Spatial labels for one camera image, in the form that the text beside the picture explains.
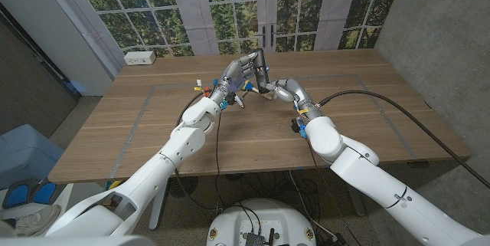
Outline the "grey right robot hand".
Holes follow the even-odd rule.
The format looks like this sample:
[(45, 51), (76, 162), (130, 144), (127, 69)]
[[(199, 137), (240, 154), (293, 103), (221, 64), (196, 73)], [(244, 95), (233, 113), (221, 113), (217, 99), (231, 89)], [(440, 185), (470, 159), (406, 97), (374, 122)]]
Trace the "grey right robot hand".
[(272, 80), (265, 85), (265, 88), (274, 92), (275, 99), (292, 103), (294, 110), (304, 119), (313, 120), (323, 116), (308, 91), (297, 80)]

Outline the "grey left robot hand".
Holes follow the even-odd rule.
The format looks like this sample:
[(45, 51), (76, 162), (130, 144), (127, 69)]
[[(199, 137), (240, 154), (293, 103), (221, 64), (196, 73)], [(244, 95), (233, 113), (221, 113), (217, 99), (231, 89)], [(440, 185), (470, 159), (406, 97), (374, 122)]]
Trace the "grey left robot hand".
[(262, 85), (268, 82), (268, 77), (262, 48), (257, 48), (252, 53), (232, 61), (209, 98), (220, 106), (233, 93), (241, 90), (246, 80), (251, 77), (256, 78), (257, 85), (263, 93)]

